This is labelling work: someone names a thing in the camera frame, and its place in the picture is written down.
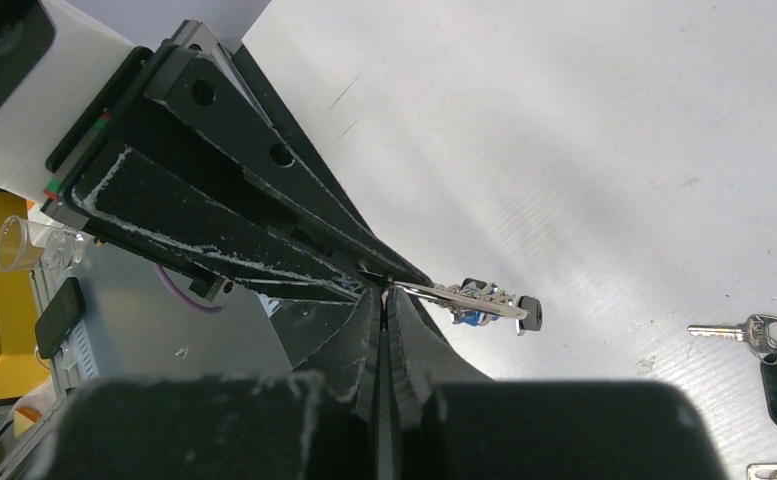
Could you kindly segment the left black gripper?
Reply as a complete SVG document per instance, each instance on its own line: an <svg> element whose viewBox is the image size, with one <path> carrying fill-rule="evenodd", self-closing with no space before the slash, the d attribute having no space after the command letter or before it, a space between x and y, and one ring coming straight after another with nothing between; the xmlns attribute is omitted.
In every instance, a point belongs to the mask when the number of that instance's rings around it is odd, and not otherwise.
<svg viewBox="0 0 777 480"><path fill-rule="evenodd" d="M379 240L247 48L133 47L46 162L46 211L187 275L324 303L430 279Z"/></svg>

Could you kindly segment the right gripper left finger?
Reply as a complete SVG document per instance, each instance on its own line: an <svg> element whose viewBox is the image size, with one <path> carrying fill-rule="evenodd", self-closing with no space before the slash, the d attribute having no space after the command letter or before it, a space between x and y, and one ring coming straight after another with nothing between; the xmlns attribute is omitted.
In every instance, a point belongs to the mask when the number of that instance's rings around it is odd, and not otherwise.
<svg viewBox="0 0 777 480"><path fill-rule="evenodd" d="M371 479L368 289L289 373L124 377L77 388L20 479Z"/></svg>

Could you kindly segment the silver keyring with keys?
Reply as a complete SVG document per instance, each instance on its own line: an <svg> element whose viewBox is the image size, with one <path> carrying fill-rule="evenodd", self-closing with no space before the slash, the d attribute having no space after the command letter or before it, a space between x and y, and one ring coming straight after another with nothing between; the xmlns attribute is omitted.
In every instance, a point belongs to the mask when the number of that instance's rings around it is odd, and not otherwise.
<svg viewBox="0 0 777 480"><path fill-rule="evenodd" d="M517 295L493 282L466 278L460 284L448 286L424 286L399 280L392 284L409 295L449 310L454 324L483 327L510 319L515 322L518 336L538 332L543 326L543 307L537 298Z"/></svg>

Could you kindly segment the key with yellow tag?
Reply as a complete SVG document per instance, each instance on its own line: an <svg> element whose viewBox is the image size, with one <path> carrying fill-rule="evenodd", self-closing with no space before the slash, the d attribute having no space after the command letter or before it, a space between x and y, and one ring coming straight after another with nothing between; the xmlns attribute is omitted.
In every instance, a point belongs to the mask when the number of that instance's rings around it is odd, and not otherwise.
<svg viewBox="0 0 777 480"><path fill-rule="evenodd" d="M777 463L754 463L746 468L748 480L777 480Z"/></svg>

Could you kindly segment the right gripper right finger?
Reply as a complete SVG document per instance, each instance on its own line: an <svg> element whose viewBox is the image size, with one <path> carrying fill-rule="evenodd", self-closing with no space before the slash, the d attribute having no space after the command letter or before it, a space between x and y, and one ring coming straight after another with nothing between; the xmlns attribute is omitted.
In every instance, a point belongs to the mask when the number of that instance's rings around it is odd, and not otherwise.
<svg viewBox="0 0 777 480"><path fill-rule="evenodd" d="M692 402L656 381L495 381L385 300L401 479L722 479Z"/></svg>

